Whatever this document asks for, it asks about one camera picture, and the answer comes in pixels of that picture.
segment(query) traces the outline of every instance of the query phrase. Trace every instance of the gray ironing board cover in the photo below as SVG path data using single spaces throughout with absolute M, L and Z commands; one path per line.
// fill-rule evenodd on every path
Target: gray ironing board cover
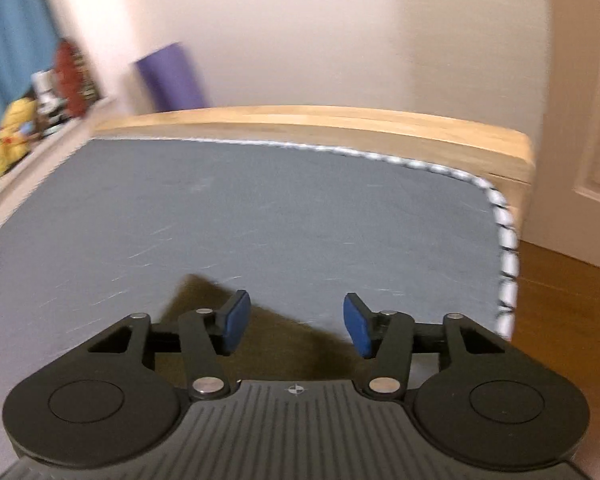
M 0 410 L 8 391 L 202 274 L 346 337 L 342 299 L 512 333 L 518 246 L 484 178 L 337 146 L 107 137 L 0 229 Z M 14 460 L 0 420 L 0 471 Z

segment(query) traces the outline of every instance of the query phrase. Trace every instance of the white wall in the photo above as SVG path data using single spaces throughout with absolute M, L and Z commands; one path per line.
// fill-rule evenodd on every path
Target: white wall
M 145 50 L 187 45 L 217 106 L 413 101 L 404 0 L 127 0 Z
M 548 0 L 71 1 L 102 79 L 127 94 L 122 65 L 181 41 L 215 106 L 394 108 L 541 133 Z
M 49 0 L 61 33 L 74 38 L 91 61 L 100 89 L 126 113 L 146 111 L 133 67 L 141 57 L 124 0 Z

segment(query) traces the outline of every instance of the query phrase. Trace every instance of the ribbed black surface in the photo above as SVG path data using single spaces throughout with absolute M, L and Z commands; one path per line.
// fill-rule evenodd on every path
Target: ribbed black surface
M 349 381 L 245 381 L 223 400 L 194 404 L 157 448 L 127 463 L 62 471 L 30 459 L 4 480 L 576 480 L 561 464 L 525 473 L 482 471 L 440 453 L 402 408 L 360 396 Z

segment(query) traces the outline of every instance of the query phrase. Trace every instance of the red object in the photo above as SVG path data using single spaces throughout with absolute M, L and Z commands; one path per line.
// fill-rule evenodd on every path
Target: red object
M 83 117 L 97 94 L 80 50 L 69 40 L 58 45 L 56 75 L 58 91 L 67 100 L 69 115 Z

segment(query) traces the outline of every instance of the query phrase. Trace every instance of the toy figure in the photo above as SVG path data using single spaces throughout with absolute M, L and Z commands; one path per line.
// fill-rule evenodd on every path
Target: toy figure
M 55 133 L 69 120 L 65 113 L 66 101 L 54 91 L 53 77 L 53 70 L 36 72 L 31 76 L 38 99 L 38 119 L 43 137 Z
M 29 153 L 28 135 L 36 130 L 36 102 L 23 98 L 9 105 L 0 123 L 0 177 Z
M 80 49 L 69 40 L 62 40 L 56 51 L 58 91 L 67 101 L 71 117 L 83 117 L 97 101 L 98 91 Z

